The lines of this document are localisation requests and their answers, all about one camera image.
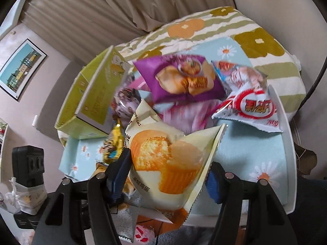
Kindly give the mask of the cream muffin cake bag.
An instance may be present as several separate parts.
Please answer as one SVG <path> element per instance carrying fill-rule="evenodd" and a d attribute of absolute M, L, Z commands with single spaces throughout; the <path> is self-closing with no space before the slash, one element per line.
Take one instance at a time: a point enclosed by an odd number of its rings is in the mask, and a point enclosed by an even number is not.
<path fill-rule="evenodd" d="M 222 124 L 185 135 L 142 100 L 125 130 L 132 183 L 171 222 L 187 218 L 225 130 Z"/>

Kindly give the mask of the blue daisy tablecloth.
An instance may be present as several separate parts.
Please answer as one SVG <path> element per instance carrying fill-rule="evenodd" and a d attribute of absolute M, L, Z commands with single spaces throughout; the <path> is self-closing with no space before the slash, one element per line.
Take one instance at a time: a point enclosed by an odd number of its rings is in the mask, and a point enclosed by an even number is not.
<path fill-rule="evenodd" d="M 276 107 L 280 108 L 274 90 L 268 89 L 268 93 Z M 295 196 L 295 188 L 289 185 L 294 176 L 288 174 L 293 161 L 284 145 L 284 141 L 289 139 L 289 132 L 280 124 L 284 113 L 278 110 L 277 116 L 281 130 L 277 133 L 267 133 L 239 121 L 213 119 L 215 124 L 227 126 L 213 161 L 242 180 L 257 182 L 265 179 L 285 205 Z"/>

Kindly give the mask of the grey white snack bag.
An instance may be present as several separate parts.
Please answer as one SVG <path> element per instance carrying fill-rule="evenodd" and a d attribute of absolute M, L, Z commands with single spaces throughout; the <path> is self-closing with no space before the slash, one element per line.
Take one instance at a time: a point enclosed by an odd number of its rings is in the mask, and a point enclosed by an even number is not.
<path fill-rule="evenodd" d="M 137 190 L 131 194 L 122 193 L 123 202 L 110 208 L 111 217 L 118 237 L 126 242 L 134 241 L 136 223 L 142 204 L 142 196 Z"/>

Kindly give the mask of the white red shrimp flakes bag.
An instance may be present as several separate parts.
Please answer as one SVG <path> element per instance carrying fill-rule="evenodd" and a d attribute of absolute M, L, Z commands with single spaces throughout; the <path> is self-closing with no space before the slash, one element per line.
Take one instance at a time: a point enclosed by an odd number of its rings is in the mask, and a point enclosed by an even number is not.
<path fill-rule="evenodd" d="M 239 121 L 267 133 L 281 131 L 277 107 L 262 73 L 227 61 L 213 61 L 212 65 L 227 95 L 215 108 L 212 119 Z"/>

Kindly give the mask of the purple bread snack bag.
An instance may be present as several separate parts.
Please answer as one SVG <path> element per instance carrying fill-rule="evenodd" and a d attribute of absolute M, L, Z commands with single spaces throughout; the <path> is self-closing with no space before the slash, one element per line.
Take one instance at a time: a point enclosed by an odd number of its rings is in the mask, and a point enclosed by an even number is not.
<path fill-rule="evenodd" d="M 204 56 L 167 54 L 134 62 L 156 104 L 223 99 L 226 93 Z"/>

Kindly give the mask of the beige curtain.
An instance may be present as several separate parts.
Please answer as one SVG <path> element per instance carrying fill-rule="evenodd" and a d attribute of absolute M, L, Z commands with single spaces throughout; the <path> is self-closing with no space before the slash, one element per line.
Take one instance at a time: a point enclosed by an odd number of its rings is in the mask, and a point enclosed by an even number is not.
<path fill-rule="evenodd" d="M 234 0 L 26 0 L 20 21 L 70 60 L 86 64 L 111 45 Z"/>

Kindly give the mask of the framed houses picture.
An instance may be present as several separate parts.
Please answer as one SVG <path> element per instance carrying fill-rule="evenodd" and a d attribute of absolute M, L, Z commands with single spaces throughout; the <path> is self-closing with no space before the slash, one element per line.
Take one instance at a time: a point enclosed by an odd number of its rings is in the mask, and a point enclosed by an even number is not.
<path fill-rule="evenodd" d="M 47 54 L 26 39 L 1 68 L 1 89 L 16 101 Z"/>

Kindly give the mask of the black floor lamp stand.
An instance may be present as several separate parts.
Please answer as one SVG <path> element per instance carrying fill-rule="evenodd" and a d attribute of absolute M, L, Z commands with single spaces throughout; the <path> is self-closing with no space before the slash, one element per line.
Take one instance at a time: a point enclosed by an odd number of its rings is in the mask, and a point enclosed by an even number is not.
<path fill-rule="evenodd" d="M 312 83 L 310 89 L 308 90 L 307 94 L 305 95 L 305 98 L 300 103 L 297 112 L 299 112 L 303 108 L 303 106 L 307 103 L 307 101 L 311 98 L 311 96 L 316 91 L 317 87 L 319 86 L 322 78 L 324 77 L 324 75 L 326 73 L 326 62 L 327 62 L 327 58 L 325 58 L 324 63 L 322 65 L 316 79 L 314 80 L 314 82 Z"/>

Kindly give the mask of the oreo style cookie bag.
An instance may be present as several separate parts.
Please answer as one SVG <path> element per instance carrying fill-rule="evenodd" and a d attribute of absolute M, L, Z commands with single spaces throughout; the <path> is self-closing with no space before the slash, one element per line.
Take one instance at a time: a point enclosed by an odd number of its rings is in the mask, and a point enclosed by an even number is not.
<path fill-rule="evenodd" d="M 120 118 L 121 123 L 126 126 L 141 102 L 138 90 L 129 87 L 119 87 L 114 93 L 111 109 L 113 115 Z"/>

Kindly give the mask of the pink snack packet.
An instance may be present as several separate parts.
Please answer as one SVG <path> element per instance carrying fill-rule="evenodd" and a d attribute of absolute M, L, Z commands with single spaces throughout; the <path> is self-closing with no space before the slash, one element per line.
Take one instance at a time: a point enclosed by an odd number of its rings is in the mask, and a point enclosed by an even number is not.
<path fill-rule="evenodd" d="M 138 77 L 128 87 L 137 90 L 141 98 L 156 111 L 163 122 L 181 130 L 184 134 L 214 126 L 211 115 L 222 103 L 220 100 L 214 99 L 199 102 L 179 101 L 155 104 L 152 100 L 152 93 L 142 77 Z"/>

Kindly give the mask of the green cardboard box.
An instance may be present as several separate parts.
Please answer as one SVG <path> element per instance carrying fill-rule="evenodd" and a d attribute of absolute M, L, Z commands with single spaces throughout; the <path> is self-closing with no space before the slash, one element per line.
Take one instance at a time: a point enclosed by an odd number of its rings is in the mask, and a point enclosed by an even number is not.
<path fill-rule="evenodd" d="M 55 128 L 75 139 L 107 136 L 113 125 L 111 101 L 130 67 L 113 45 L 96 56 L 74 79 Z"/>

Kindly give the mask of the gold chocolate pillows bag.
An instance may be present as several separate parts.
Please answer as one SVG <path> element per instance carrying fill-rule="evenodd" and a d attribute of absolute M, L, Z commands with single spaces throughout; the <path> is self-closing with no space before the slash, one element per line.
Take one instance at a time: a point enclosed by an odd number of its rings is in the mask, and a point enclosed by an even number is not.
<path fill-rule="evenodd" d="M 103 162 L 110 164 L 118 160 L 124 148 L 125 137 L 119 117 L 114 118 L 114 126 L 103 143 Z"/>

